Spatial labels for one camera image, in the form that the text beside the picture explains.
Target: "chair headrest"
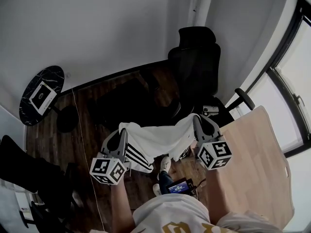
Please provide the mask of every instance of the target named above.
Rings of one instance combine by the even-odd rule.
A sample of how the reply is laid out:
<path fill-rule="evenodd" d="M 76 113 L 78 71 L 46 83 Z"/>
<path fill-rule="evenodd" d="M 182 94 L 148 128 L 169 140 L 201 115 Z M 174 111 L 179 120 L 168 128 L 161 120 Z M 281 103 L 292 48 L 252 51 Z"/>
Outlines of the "chair headrest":
<path fill-rule="evenodd" d="M 213 31 L 207 27 L 187 27 L 179 30 L 181 49 L 204 47 L 216 42 Z"/>

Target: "black marble tabletop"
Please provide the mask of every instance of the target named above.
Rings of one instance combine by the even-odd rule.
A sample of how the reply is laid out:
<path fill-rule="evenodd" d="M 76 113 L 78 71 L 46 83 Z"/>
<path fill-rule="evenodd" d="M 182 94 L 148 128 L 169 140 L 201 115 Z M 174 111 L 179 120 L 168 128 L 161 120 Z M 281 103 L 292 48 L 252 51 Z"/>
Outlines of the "black marble tabletop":
<path fill-rule="evenodd" d="M 64 71 L 61 67 L 51 66 L 40 71 L 30 81 L 19 104 L 19 117 L 23 124 L 27 126 L 33 126 L 40 122 L 51 110 L 51 108 L 48 108 L 43 115 L 40 115 L 30 103 L 29 98 L 37 86 L 41 83 L 41 81 L 46 83 L 51 89 L 59 94 L 62 91 L 64 85 L 64 77 Z M 57 98 L 58 96 L 53 99 L 51 106 L 56 103 Z"/>

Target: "white cloth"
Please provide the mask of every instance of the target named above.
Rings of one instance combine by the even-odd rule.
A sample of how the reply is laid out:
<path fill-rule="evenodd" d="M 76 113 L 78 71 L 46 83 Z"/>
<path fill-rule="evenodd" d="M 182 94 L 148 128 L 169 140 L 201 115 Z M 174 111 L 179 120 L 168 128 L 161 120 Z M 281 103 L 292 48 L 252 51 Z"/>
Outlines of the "white cloth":
<path fill-rule="evenodd" d="M 96 231 L 96 230 L 91 230 L 89 233 L 108 233 L 107 231 Z"/>
<path fill-rule="evenodd" d="M 210 223 L 207 208 L 195 198 L 184 194 L 166 194 L 155 197 L 136 209 L 133 214 L 136 228 L 132 233 L 174 232 L 237 232 L 280 233 L 264 218 L 255 213 L 229 213 L 217 226 Z"/>
<path fill-rule="evenodd" d="M 120 123 L 119 133 L 126 129 L 128 133 L 128 149 L 126 157 L 132 162 L 133 170 L 151 173 L 154 158 L 169 154 L 175 161 L 188 149 L 195 140 L 193 117 L 190 114 L 175 126 L 140 127 L 138 124 Z"/>

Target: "black cable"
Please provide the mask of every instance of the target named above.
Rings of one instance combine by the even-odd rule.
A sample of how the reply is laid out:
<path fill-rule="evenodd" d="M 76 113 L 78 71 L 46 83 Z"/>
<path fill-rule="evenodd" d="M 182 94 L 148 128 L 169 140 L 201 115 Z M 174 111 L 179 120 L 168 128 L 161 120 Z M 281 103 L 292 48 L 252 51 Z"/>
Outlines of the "black cable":
<path fill-rule="evenodd" d="M 206 179 L 201 180 L 201 182 L 200 182 L 196 187 L 199 187 L 200 184 L 202 184 L 205 180 L 206 180 Z"/>

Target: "screen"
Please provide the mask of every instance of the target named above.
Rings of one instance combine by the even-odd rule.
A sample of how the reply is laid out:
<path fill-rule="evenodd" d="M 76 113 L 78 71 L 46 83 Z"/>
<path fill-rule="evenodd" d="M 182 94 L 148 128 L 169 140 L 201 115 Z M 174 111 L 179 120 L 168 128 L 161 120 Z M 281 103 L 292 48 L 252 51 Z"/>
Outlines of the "screen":
<path fill-rule="evenodd" d="M 40 108 L 40 106 L 43 104 L 44 100 L 48 97 L 50 93 L 51 91 L 45 85 L 41 86 L 40 90 L 37 92 L 35 97 L 32 99 L 37 109 Z"/>
<path fill-rule="evenodd" d="M 170 193 L 180 193 L 180 192 L 187 191 L 188 189 L 189 187 L 186 181 L 183 181 L 182 183 L 169 187 Z"/>

